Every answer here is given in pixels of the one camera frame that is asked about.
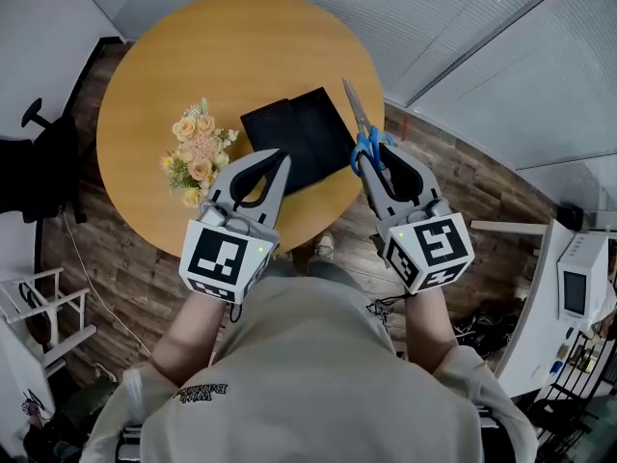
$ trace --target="blue scissor handle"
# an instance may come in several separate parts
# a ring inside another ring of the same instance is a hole
[[[369,158],[373,157],[370,151],[370,141],[364,134],[358,134],[358,143],[354,147],[354,150],[351,151],[351,169],[358,177],[360,176],[360,172],[358,171],[358,155],[361,152],[366,154]]]
[[[375,166],[380,170],[385,170],[386,166],[382,163],[381,156],[379,154],[379,143],[386,142],[387,144],[393,146],[394,140],[389,134],[387,134],[386,132],[382,132],[375,125],[371,125],[370,127],[369,139],[371,149],[373,151],[373,159],[375,160]]]
[[[389,134],[386,132],[382,132],[375,125],[370,127],[370,133],[368,134],[368,138],[362,134],[358,134],[358,143],[354,147],[354,150],[351,152],[351,169],[354,173],[359,177],[360,172],[358,171],[358,155],[363,152],[366,154],[372,161],[375,169],[385,170],[386,166],[382,164],[380,155],[379,155],[379,144],[381,142],[385,142],[391,146],[394,145],[394,140],[391,138]]]

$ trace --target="electronic device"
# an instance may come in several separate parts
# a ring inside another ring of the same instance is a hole
[[[559,318],[589,329],[606,298],[607,274],[608,237],[577,233],[557,263]]]

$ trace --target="office chair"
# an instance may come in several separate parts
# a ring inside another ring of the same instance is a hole
[[[0,212],[21,211],[24,223],[55,217],[71,202],[76,223],[84,223],[80,211],[79,174],[89,147],[79,155],[79,137],[71,114],[51,123],[39,115],[41,98],[33,102],[21,126],[34,122],[44,131],[34,141],[0,140]]]

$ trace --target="scissors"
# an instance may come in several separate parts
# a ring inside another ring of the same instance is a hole
[[[360,105],[360,100],[354,87],[349,82],[349,79],[343,79],[345,93],[349,98],[351,109],[354,111],[356,123],[358,124],[358,143],[351,152],[351,169],[359,177],[358,156],[363,152],[374,164],[375,169],[385,170],[386,166],[381,162],[379,155],[379,144],[385,142],[391,146],[394,145],[394,140],[386,133],[382,132],[375,125],[371,124],[366,118],[366,114]]]

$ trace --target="desk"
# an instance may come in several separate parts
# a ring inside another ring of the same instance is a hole
[[[474,223],[471,223],[471,227],[479,230],[479,226]],[[529,393],[553,382],[557,374],[549,376],[549,371],[557,360],[559,347],[577,338],[574,331],[566,340],[571,326],[558,319],[557,282],[557,262],[575,234],[554,220],[548,226],[521,226],[519,232],[538,234],[541,230],[539,227],[545,227],[546,230],[529,296],[512,339],[495,371],[499,384],[510,397]]]
[[[198,0],[176,11],[133,45],[103,98],[98,164],[112,203],[145,240],[180,256],[187,222],[197,214],[170,193],[160,159],[177,144],[171,128],[182,112],[206,96],[218,125],[242,131],[241,115],[323,86],[355,137],[343,77],[382,128],[375,67],[332,14],[304,0]],[[229,155],[251,151],[242,133]],[[280,250],[330,226],[361,188],[346,168],[286,197],[277,223]]]

